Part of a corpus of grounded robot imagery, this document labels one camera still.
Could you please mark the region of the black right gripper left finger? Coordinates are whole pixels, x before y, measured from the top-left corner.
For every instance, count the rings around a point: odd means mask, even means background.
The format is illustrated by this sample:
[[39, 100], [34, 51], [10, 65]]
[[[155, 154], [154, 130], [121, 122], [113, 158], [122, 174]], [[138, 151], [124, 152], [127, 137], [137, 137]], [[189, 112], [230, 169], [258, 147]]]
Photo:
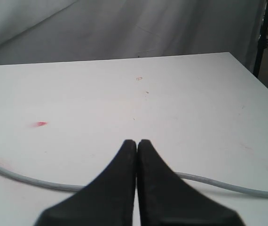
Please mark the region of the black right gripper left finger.
[[136, 143], [125, 140], [90, 184], [44, 210], [37, 226], [131, 226], [136, 186]]

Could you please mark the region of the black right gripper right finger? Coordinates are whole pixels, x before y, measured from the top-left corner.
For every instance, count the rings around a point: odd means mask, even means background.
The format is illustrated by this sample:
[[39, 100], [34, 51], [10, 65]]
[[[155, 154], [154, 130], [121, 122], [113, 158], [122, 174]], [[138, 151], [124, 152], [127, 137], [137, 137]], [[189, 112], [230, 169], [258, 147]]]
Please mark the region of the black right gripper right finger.
[[143, 226], [241, 226], [240, 216], [185, 183], [149, 140], [137, 149], [137, 189]]

